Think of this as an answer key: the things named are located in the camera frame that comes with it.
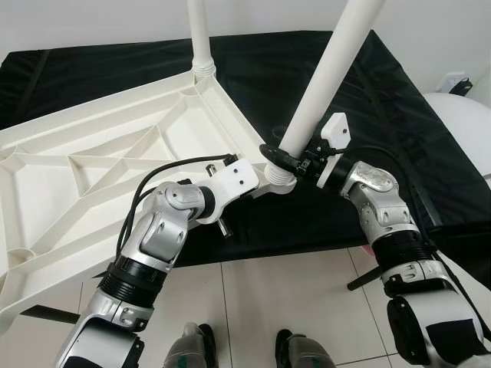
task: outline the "white plastic frame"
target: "white plastic frame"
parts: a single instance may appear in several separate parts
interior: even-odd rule
[[[237,153],[264,187],[262,143],[214,76],[196,82],[191,71],[3,130],[0,334],[49,288],[107,267],[133,191],[150,170]],[[170,169],[147,187],[206,179],[206,164]]]

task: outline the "black cloth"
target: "black cloth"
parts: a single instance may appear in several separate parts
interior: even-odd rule
[[[330,37],[296,31],[211,39],[218,81],[267,143],[279,143]],[[188,71],[191,59],[190,40],[10,53],[0,68],[0,127]],[[351,146],[378,145],[400,157],[431,237],[489,288],[491,192],[374,32],[322,122],[334,112],[347,114]],[[390,160],[372,152],[351,158],[393,173],[407,199]],[[366,243],[352,204],[308,182],[287,196],[236,202],[226,217],[235,235],[223,239],[214,225],[193,229],[179,265]]]

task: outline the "silver robot arm segment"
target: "silver robot arm segment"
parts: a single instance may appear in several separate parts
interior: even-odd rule
[[[163,182],[145,199],[143,215],[111,263],[64,343],[56,367],[136,368],[153,302],[171,272],[191,220],[217,221],[234,199],[257,188],[244,159],[197,184]]]

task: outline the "electrical outlet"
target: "electrical outlet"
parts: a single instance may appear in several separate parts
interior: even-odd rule
[[[469,76],[465,71],[451,71],[438,83],[435,91],[441,92],[442,94],[448,94],[462,79],[468,77]]]

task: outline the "tile grout line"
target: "tile grout line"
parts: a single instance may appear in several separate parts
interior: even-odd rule
[[[225,321],[227,323],[227,337],[229,338],[230,367],[233,368],[232,345],[230,343],[229,314],[227,312],[227,299],[226,299],[226,296],[225,296],[225,281],[223,280],[223,266],[222,266],[222,262],[220,262],[220,272],[222,274],[223,303],[225,304]]]
[[[348,249],[348,254],[350,255],[350,259],[351,259],[351,263],[353,264],[354,272],[356,272],[356,276],[357,276],[357,278],[359,278],[360,275],[358,274],[358,270],[356,269],[356,266],[354,265],[353,257],[351,257],[351,252],[349,249]],[[381,338],[382,346],[384,347],[384,351],[385,351],[385,356],[388,357],[388,352],[387,352],[387,348],[385,347],[384,338],[382,337],[382,333],[381,333],[380,329],[378,328],[377,320],[375,319],[374,312],[371,309],[370,301],[368,301],[367,293],[365,292],[365,289],[363,286],[361,287],[361,290],[363,291],[363,295],[365,296],[365,299],[367,301],[368,309],[370,309],[371,317],[374,319],[375,327],[377,328],[377,331],[378,331],[378,336],[380,336],[380,338]]]
[[[346,362],[346,363],[336,364],[336,366],[345,366],[346,364],[360,363],[360,362],[365,362],[367,360],[379,359],[379,358],[384,358],[384,357],[386,357],[389,360],[389,356],[388,355],[380,355],[379,357],[378,356],[374,356],[373,358],[359,359],[359,360],[353,360],[352,362]]]
[[[390,361],[390,358],[389,358],[389,356],[388,356],[388,355],[387,355],[387,360],[389,361],[389,366],[390,366],[390,368],[393,368],[393,367],[392,367],[392,362]]]
[[[77,308],[77,313],[80,314],[80,304],[82,302],[82,291],[84,290],[84,283],[82,282],[82,285],[80,286],[80,297],[78,298],[78,308]]]

